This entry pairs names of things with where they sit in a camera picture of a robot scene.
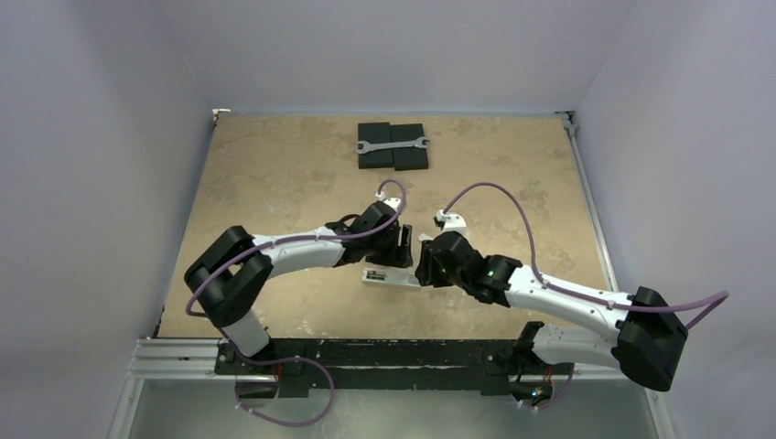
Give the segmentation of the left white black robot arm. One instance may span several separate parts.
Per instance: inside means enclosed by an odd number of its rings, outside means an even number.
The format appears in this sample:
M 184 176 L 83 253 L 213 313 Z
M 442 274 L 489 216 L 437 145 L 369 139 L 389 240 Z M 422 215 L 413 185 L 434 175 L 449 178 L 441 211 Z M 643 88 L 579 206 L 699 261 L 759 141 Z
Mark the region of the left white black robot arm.
M 359 262 L 411 267 L 413 228 L 399 219 L 400 203 L 375 201 L 361 214 L 295 234 L 258 235 L 232 226 L 190 265 L 184 283 L 202 314 L 238 349 L 238 363 L 249 373 L 263 373 L 272 365 L 272 339 L 252 307 L 266 282 Z

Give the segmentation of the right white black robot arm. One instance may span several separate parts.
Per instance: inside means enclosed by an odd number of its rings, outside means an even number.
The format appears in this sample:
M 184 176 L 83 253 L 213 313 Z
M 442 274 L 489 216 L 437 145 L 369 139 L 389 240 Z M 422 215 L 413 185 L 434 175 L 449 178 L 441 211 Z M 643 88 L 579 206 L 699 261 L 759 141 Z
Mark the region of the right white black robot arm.
M 688 329 L 656 291 L 607 292 L 552 276 L 504 255 L 482 255 L 460 233 L 421 241 L 418 282 L 455 286 L 487 305 L 544 313 L 574 324 L 562 329 L 527 325 L 514 347 L 516 365 L 527 372 L 560 363 L 617 369 L 654 391 L 668 391 Z

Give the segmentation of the white remote control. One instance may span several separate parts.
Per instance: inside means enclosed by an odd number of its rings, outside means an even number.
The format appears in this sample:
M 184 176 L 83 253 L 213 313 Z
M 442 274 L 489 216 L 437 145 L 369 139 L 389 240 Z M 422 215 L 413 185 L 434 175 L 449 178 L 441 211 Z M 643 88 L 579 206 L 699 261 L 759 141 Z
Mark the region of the white remote control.
M 386 279 L 382 282 L 371 280 L 369 278 L 369 275 L 371 273 L 384 273 L 386 276 Z M 411 287 L 411 288 L 419 288 L 420 285 L 418 284 L 415 275 L 406 269 L 396 269 L 393 267 L 372 267 L 372 268 L 364 268 L 362 270 L 361 279 L 366 284 L 380 284 L 380 285 L 389 285 L 389 286 L 401 286 L 401 287 Z

